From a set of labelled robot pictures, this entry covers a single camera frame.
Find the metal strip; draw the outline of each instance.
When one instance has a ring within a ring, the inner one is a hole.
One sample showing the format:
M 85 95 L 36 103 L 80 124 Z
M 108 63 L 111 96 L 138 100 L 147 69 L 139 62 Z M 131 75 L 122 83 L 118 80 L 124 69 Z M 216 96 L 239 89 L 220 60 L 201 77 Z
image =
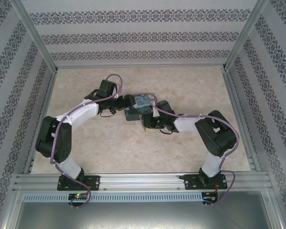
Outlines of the metal strip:
M 17 12 L 18 16 L 20 17 L 22 23 L 24 24 L 25 28 L 27 29 L 28 33 L 30 34 L 32 40 L 36 44 L 38 50 L 40 51 L 42 57 L 46 61 L 48 67 L 50 68 L 52 73 L 55 73 L 57 70 L 57 66 L 48 51 L 45 43 L 43 42 L 41 36 L 39 35 L 31 17 L 29 16 L 28 12 L 26 11 L 23 3 L 21 0 L 10 0 L 13 8 Z
M 20 192 L 12 193 L 8 203 L 7 211 L 4 214 L 3 223 L 0 225 L 0 229 L 14 229 L 16 227 L 22 202 L 23 202 L 22 193 Z
M 268 0 L 258 0 L 254 6 L 254 8 L 251 11 L 251 14 L 249 15 L 248 20 L 245 23 L 245 26 L 243 27 L 242 31 L 240 32 L 232 50 L 230 51 L 230 54 L 227 58 L 227 61 L 225 62 L 225 69 L 230 69 L 235 58 L 237 57 L 240 49 L 244 45 L 247 37 L 249 36 L 249 33 L 254 27 L 254 24 L 256 23 L 259 15 L 262 13 L 265 5 L 268 3 Z
M 226 71 L 222 71 L 222 73 L 224 76 L 225 86 L 227 88 L 227 91 L 228 91 L 228 94 L 230 97 L 231 105 L 232 105 L 232 108 L 233 108 L 233 111 L 235 114 L 236 122 L 237 122 L 237 125 L 239 127 L 240 136 L 243 140 L 245 150 L 248 154 L 250 154 L 252 156 L 252 161 L 254 163 L 255 170 L 261 171 L 261 167 L 259 165 L 259 162 L 258 162 L 258 159 L 256 156 L 256 152 L 254 150 L 254 147 L 253 147 L 253 144 L 252 144 L 252 141 L 250 138 L 248 128 L 245 125 L 245 123 L 246 123 L 245 118 L 244 118 L 240 103 L 237 99 L 236 91 L 235 91 L 235 88 L 233 86 L 230 73 L 226 72 Z
M 256 171 L 252 156 L 247 155 L 247 158 L 248 158 L 248 162 L 249 162 L 249 166 L 250 166 L 251 171 Z
M 59 203 L 68 202 L 68 193 L 29 193 L 24 195 L 25 203 Z M 187 193 L 94 193 L 91 203 L 137 203 L 137 202 L 187 202 L 203 201 L 201 192 Z
M 58 69 L 93 69 L 93 68 L 165 68 L 165 67 L 213 67 L 223 66 L 222 64 L 197 63 L 197 64 L 119 64 L 119 65 L 66 65 L 58 66 Z
M 100 189 L 93 193 L 152 193 L 152 192 L 209 192 L 213 190 L 185 190 L 184 181 L 179 176 L 189 173 L 167 174 L 98 174 Z M 225 174 L 228 185 L 233 176 Z M 14 192 L 22 193 L 70 193 L 57 191 L 59 174 L 52 175 L 17 175 Z M 236 172 L 236 179 L 231 191 L 265 190 L 272 189 L 267 172 Z
M 273 190 L 265 190 L 261 192 L 265 208 L 269 217 L 271 228 L 273 229 L 286 229 L 286 224 L 284 218 L 282 217 L 282 212 L 277 205 L 277 200 Z

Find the wall panel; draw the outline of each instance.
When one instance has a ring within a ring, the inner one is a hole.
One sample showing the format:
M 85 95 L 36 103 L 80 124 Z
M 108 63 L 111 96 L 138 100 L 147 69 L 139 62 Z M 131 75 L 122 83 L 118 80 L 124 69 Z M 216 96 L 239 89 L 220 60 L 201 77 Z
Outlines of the wall panel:
M 0 0 L 0 218 L 23 172 L 53 77 L 8 0 Z
M 286 220 L 286 0 L 266 4 L 229 71 Z
M 225 63 L 256 0 L 23 1 L 59 67 Z

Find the aluminum frame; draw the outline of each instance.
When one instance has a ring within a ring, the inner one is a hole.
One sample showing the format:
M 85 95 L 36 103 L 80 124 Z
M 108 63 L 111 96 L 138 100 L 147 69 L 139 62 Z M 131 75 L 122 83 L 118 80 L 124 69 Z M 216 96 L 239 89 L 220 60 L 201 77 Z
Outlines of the aluminum frame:
M 179 176 L 198 173 L 160 173 L 160 174 L 88 174 L 100 176 L 99 191 L 93 193 L 189 193 L 208 192 L 213 190 L 185 190 L 184 181 Z M 233 175 L 225 173 L 230 185 Z M 30 193 L 76 193 L 58 191 L 59 174 L 19 174 L 16 176 L 7 213 L 1 229 L 16 227 L 20 209 L 26 194 Z M 236 172 L 232 192 L 260 191 L 264 200 L 271 226 L 274 229 L 285 229 L 284 219 L 278 207 L 270 177 L 267 172 Z

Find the cable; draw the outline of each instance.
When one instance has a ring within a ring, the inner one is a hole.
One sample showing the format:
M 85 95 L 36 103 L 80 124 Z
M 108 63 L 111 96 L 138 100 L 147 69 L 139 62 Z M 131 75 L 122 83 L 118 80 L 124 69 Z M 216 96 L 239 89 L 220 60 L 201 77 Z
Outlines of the cable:
M 67 178 L 69 178 L 70 180 L 72 180 L 72 181 L 74 181 L 74 182 L 76 182 L 76 183 L 78 183 L 78 184 L 84 186 L 84 187 L 87 189 L 87 194 L 89 194 L 89 197 L 87 198 L 87 200 L 86 200 L 85 202 L 83 202 L 83 203 L 82 203 L 81 205 L 79 205 L 79 206 L 74 206 L 74 205 L 72 205 L 72 202 L 73 202 L 75 199 L 72 199 L 71 202 L 70 202 L 71 208 L 77 208 L 77 209 L 79 209 L 79 208 L 84 207 L 86 204 L 88 204 L 88 202 L 90 201 L 90 198 L 91 198 L 91 190 L 90 190 L 90 188 L 89 188 L 87 185 L 85 185 L 84 183 L 82 183 L 82 182 L 80 182 L 80 181 L 78 181 L 78 180 L 72 178 L 72 177 L 69 176 L 68 174 L 65 174 L 64 171 L 62 171 L 61 168 L 58 167 L 58 165 L 55 165 L 55 168 L 57 168 L 57 170 L 60 171 L 61 174 L 63 174 L 65 177 L 67 177 Z
M 177 117 L 177 118 L 211 118 L 211 119 L 217 120 L 217 121 L 219 121 L 219 122 L 221 122 L 221 123 L 227 125 L 227 126 L 233 131 L 233 133 L 235 134 L 235 137 L 236 137 L 236 144 L 235 144 L 234 148 L 233 148 L 230 152 L 228 152 L 228 153 L 226 153 L 226 154 L 224 155 L 224 158 L 222 159 L 221 163 L 219 164 L 219 169 L 220 169 L 222 172 L 229 172 L 229 173 L 232 173 L 232 174 L 233 174 L 233 180 L 232 180 L 230 186 L 228 187 L 227 191 L 225 192 L 225 194 L 224 194 L 216 203 L 220 202 L 220 201 L 228 194 L 228 192 L 229 192 L 230 189 L 232 188 L 232 185 L 233 185 L 234 182 L 235 182 L 235 173 L 234 173 L 233 171 L 231 171 L 231 170 L 222 170 L 221 167 L 223 166 L 223 163 L 224 163 L 226 157 L 229 156 L 230 154 L 232 154 L 232 153 L 238 148 L 238 146 L 239 146 L 239 135 L 238 135 L 238 132 L 235 130 L 235 128 L 234 128 L 231 124 L 229 124 L 228 122 L 226 122 L 225 120 L 223 120 L 223 119 L 221 119 L 221 118 L 217 118 L 217 117 L 214 117 L 214 116 L 202 115 L 202 114 L 200 114 L 200 115 L 177 115 L 177 114 L 172 114 L 172 113 L 169 113 L 169 112 L 167 112 L 167 111 L 164 111 L 164 110 L 162 110 L 162 109 L 156 107 L 156 106 L 148 99 L 148 95 L 150 95 L 150 94 L 147 94 L 147 95 L 146 95 L 146 100 L 148 101 L 148 103 L 149 103 L 153 108 L 157 109 L 158 111 L 160 111 L 160 112 L 162 112 L 162 113 L 165 113 L 165 114 L 167 114 L 167 115 L 171 115 L 171 116 L 174 116 L 174 117 Z
M 101 102 L 101 101 L 105 101 L 105 100 L 111 99 L 111 98 L 115 97 L 118 93 L 121 92 L 122 87 L 123 87 L 123 79 L 122 79 L 122 77 L 121 77 L 120 75 L 118 75 L 118 74 L 110 74 L 110 75 L 107 76 L 106 80 L 108 80 L 111 76 L 114 76 L 114 75 L 117 76 L 117 77 L 119 77 L 119 78 L 120 78 L 120 81 L 121 81 L 121 86 L 120 86 L 119 89 L 116 91 L 116 93 L 114 93 L 113 95 L 111 95 L 111 96 L 109 96 L 109 97 L 107 97 L 107 98 L 94 100 L 94 101 L 88 102 L 88 103 L 86 103 L 86 104 L 81 104 L 81 105 L 79 105 L 79 106 L 73 108 L 72 110 L 70 110 L 70 111 L 65 115 L 64 118 L 62 118 L 62 119 L 60 120 L 60 122 L 59 122 L 58 125 L 57 125 L 56 131 L 55 131 L 55 136 L 54 136 L 53 145 L 52 145 L 52 151 L 51 151 L 51 157 L 50 157 L 50 164 L 51 164 L 51 165 L 54 164 L 55 167 L 57 168 L 57 170 L 60 171 L 65 177 L 67 177 L 67 178 L 69 178 L 70 180 L 72 180 L 72 181 L 74 181 L 74 182 L 76 182 L 76 183 L 78 183 L 78 184 L 84 186 L 84 187 L 87 189 L 88 193 L 89 193 L 89 197 L 87 198 L 86 202 L 84 202 L 84 203 L 81 204 L 80 206 L 77 206 L 77 207 L 76 207 L 76 206 L 73 206 L 73 205 L 72 205 L 72 201 L 71 201 L 70 205 L 71 205 L 72 208 L 81 208 L 81 207 L 83 207 L 84 205 L 86 205 L 86 204 L 90 201 L 90 198 L 91 198 L 91 190 L 89 189 L 89 187 L 88 187 L 87 185 L 85 185 L 85 184 L 83 184 L 82 182 L 80 182 L 80 181 L 78 181 L 78 180 L 72 178 L 72 177 L 69 176 L 68 174 L 65 174 L 65 173 L 58 167 L 58 165 L 56 164 L 56 162 L 53 162 L 58 132 L 59 132 L 59 129 L 60 129 L 60 127 L 61 127 L 63 121 L 65 121 L 74 111 L 80 109 L 80 108 L 83 107 L 83 106 L 87 106 L 87 105 L 89 105 L 89 104 L 94 104 L 94 103 L 97 103 L 97 102 Z
M 173 132 L 170 132 L 170 133 L 163 132 L 160 128 L 159 128 L 159 130 L 162 134 L 165 134 L 165 135 L 171 135 L 173 133 Z
M 102 117 L 102 118 L 108 118 L 108 117 L 112 117 L 115 115 L 115 114 L 113 114 L 113 115 L 108 115 L 108 116 L 102 116 L 102 113 L 103 113 L 103 111 L 100 112 L 100 117 Z

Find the marble-pattern floor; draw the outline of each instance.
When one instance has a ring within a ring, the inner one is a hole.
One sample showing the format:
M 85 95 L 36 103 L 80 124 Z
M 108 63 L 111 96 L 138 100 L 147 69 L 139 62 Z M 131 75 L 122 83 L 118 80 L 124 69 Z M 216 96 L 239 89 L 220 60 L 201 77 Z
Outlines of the marble-pattern floor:
M 59 70 L 48 115 L 55 117 L 69 111 L 112 73 L 123 78 L 122 95 L 155 93 L 159 101 L 167 100 L 177 114 L 219 110 L 237 128 L 219 67 Z M 119 82 L 117 77 L 111 80 Z M 140 121 L 127 122 L 122 111 L 110 118 L 92 118 L 75 130 L 71 154 L 86 173 L 164 173 L 198 171 L 207 152 L 198 133 L 145 132 Z M 223 169 L 250 170 L 242 142 Z M 58 171 L 37 152 L 32 173 Z

